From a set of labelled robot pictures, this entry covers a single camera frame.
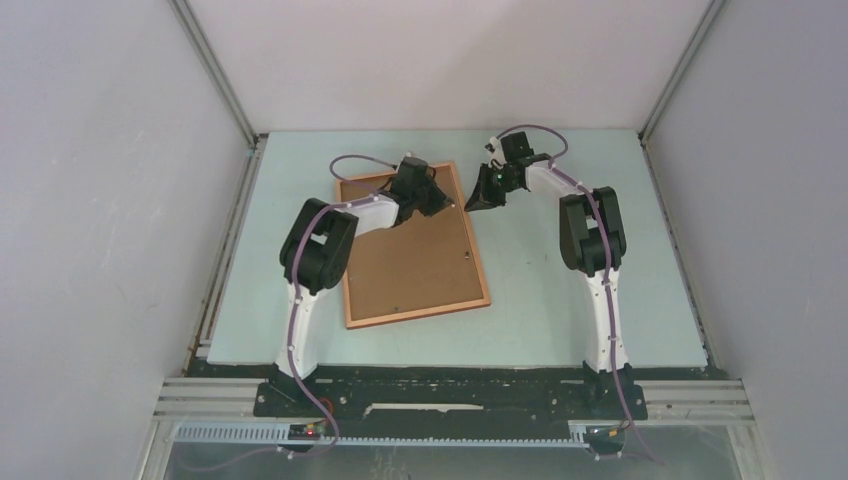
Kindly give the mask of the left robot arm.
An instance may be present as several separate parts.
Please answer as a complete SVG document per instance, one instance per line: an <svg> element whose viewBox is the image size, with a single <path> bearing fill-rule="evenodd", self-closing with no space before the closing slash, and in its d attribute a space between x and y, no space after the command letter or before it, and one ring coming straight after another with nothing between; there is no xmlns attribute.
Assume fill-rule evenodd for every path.
<svg viewBox="0 0 848 480"><path fill-rule="evenodd" d="M374 187L340 175L336 165L348 159L374 162L391 170L388 180ZM307 351L314 305L346 272L358 236L392 229L415 212L432 217L455 201L437 184L436 169L410 154L396 164L362 154L343 154L329 164L336 180L366 191L353 200L327 203L310 198L303 204L279 253L288 291L288 326L279 362L289 367L289 379L278 391L277 402L292 416L304 416L316 403L315 388L305 382L318 362Z"/></svg>

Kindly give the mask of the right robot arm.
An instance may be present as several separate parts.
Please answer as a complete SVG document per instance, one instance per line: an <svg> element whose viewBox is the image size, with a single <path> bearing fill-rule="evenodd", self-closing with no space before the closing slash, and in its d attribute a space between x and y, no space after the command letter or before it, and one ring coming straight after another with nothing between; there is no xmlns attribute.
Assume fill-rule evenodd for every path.
<svg viewBox="0 0 848 480"><path fill-rule="evenodd" d="M593 318L583 361L581 402L585 411L606 418L627 399L629 359L621 339L618 282L627 240L620 206L611 187L591 189L556 165L569 144L560 133L545 128L562 142L555 155L530 146L528 125L509 128L485 145L482 163L464 210L490 210L506 205L506 196L525 190L549 197L558 205L559 250L567 269L582 276Z"/></svg>

